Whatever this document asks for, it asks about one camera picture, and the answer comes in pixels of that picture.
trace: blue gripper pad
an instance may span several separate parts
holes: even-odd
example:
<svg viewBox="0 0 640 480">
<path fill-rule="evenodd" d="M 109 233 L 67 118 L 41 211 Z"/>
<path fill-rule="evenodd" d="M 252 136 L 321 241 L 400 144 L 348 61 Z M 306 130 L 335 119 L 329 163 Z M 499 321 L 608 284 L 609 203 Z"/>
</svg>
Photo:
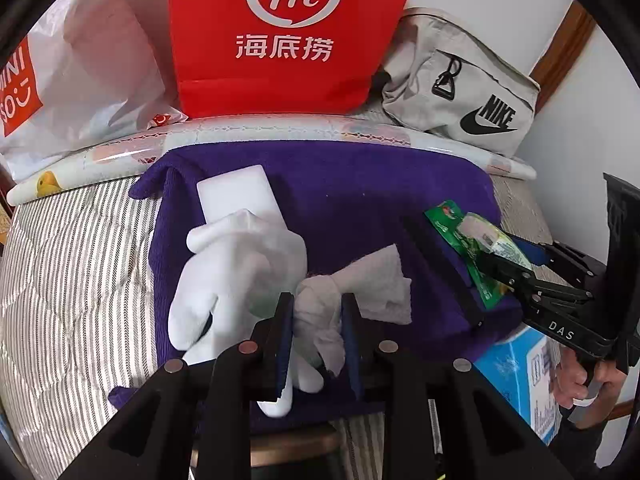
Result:
<svg viewBox="0 0 640 480">
<path fill-rule="evenodd" d="M 540 267 L 549 263 L 550 257 L 548 256 L 548 254 L 546 254 L 546 251 L 543 247 L 529 242 L 528 240 L 518 238 L 514 235 L 509 235 L 509 237 L 524 253 L 524 255 L 527 257 L 527 260 L 529 260 L 535 266 Z"/>
<path fill-rule="evenodd" d="M 342 339 L 344 341 L 344 352 L 349 372 L 351 389 L 356 396 L 356 400 L 361 400 L 364 394 L 362 382 L 360 381 L 360 352 L 358 351 L 358 341 L 354 332 L 353 320 L 348 309 L 342 304 Z"/>
<path fill-rule="evenodd" d="M 287 383 L 287 370 L 289 368 L 289 358 L 291 356 L 291 341 L 293 338 L 293 301 L 288 305 L 286 314 L 282 320 L 282 335 L 280 346 L 278 347 L 278 357 L 276 359 L 276 392 L 278 396 L 282 394 Z"/>
</svg>

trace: white wall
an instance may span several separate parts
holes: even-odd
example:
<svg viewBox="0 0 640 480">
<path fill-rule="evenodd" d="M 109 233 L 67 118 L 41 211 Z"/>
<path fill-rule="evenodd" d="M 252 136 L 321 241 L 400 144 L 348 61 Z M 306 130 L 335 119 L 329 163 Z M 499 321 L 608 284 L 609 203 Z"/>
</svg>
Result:
<svg viewBox="0 0 640 480">
<path fill-rule="evenodd" d="M 408 0 L 446 10 L 471 25 L 504 60 L 526 74 L 546 50 L 572 0 Z"/>
<path fill-rule="evenodd" d="M 602 173 L 640 187 L 640 89 L 599 28 L 535 119 L 517 155 L 538 170 L 532 187 L 554 238 L 606 262 L 609 230 Z M 633 398 L 637 378 L 638 367 L 620 400 Z M 617 454 L 627 420 L 610 423 L 599 465 Z"/>
</svg>

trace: metal screw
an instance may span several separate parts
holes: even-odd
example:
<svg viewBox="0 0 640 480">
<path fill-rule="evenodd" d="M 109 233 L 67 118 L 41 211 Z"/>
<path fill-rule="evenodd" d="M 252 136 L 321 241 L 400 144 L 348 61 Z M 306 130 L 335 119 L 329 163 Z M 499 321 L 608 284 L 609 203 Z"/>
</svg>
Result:
<svg viewBox="0 0 640 480">
<path fill-rule="evenodd" d="M 164 371 L 169 372 L 170 374 L 175 374 L 176 372 L 182 370 L 183 366 L 184 362 L 182 361 L 182 359 L 169 359 L 164 363 Z"/>
<path fill-rule="evenodd" d="M 458 358 L 455 361 L 453 361 L 453 367 L 462 373 L 465 372 L 470 372 L 471 371 L 471 362 L 469 362 L 468 360 L 464 359 L 464 358 Z"/>
<path fill-rule="evenodd" d="M 238 346 L 238 351 L 241 354 L 252 354 L 258 349 L 258 343 L 255 341 L 242 341 Z"/>
<path fill-rule="evenodd" d="M 393 354 L 398 351 L 398 343 L 391 341 L 391 339 L 385 339 L 380 342 L 378 348 L 380 348 L 380 351 L 385 354 Z"/>
</svg>

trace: mattress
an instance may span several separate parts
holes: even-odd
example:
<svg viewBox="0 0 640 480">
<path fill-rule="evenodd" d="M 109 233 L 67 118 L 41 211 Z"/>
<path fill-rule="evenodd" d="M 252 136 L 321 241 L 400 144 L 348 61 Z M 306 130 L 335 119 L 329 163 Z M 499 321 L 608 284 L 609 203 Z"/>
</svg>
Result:
<svg viewBox="0 0 640 480">
<path fill-rule="evenodd" d="M 34 476 L 56 478 L 114 414 L 114 386 L 156 369 L 147 256 L 160 203 L 135 177 L 16 209 L 0 269 L 0 397 Z M 527 183 L 494 176 L 503 227 L 551 242 Z M 536 269 L 545 279 L 558 278 Z M 382 474 L 383 417 L 338 424 L 350 478 Z"/>
</svg>

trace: white tissue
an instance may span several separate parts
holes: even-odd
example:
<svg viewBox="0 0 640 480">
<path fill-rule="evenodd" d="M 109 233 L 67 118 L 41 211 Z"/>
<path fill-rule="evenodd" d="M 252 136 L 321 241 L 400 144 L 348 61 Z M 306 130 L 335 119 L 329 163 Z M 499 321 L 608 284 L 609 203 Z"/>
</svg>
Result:
<svg viewBox="0 0 640 480">
<path fill-rule="evenodd" d="M 364 256 L 331 276 L 301 282 L 296 289 L 294 334 L 301 352 L 317 350 L 326 369 L 336 376 L 345 361 L 340 336 L 340 302 L 345 292 L 355 294 L 362 317 L 411 323 L 411 280 L 402 275 L 395 245 Z"/>
</svg>

